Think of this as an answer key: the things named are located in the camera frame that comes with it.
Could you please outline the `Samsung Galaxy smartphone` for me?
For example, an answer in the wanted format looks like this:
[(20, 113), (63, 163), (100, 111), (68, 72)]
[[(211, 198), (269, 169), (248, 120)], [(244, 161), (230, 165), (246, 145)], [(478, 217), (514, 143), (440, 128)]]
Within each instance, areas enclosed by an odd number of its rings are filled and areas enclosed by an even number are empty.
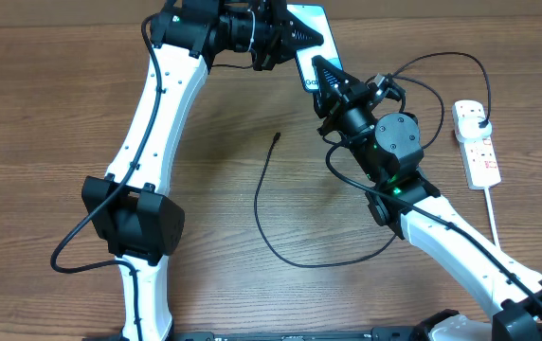
[(288, 4), (287, 10), (305, 26), (322, 36), (321, 43), (315, 43), (310, 47), (300, 47), (296, 53), (296, 63), (303, 89), (307, 93), (314, 93), (318, 90), (318, 81), (313, 67), (313, 57), (321, 56), (333, 66), (343, 69), (326, 10), (321, 5), (308, 4)]

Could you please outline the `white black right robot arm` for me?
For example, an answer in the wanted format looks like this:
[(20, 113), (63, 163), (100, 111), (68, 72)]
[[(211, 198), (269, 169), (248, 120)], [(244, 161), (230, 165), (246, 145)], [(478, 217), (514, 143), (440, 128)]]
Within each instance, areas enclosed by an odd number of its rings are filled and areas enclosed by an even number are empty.
[(363, 190), (375, 222), (435, 260), (478, 303), (493, 340), (542, 340), (542, 275), (509, 257), (467, 223), (428, 181), (415, 115), (375, 117), (384, 99), (405, 100), (392, 75), (361, 81), (321, 56), (312, 59), (320, 135), (337, 132), (372, 182), (341, 181)]

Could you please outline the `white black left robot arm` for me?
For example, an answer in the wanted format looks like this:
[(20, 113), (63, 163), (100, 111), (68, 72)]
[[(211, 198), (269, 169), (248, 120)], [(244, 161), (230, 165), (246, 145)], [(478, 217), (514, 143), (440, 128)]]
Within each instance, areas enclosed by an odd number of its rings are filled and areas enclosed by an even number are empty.
[(320, 5), (284, 1), (169, 1), (141, 24), (147, 80), (106, 173), (84, 180), (84, 222), (106, 242), (125, 302), (121, 340), (168, 340), (168, 268), (185, 223), (170, 197), (171, 172), (192, 104), (224, 51), (266, 71), (324, 43)]

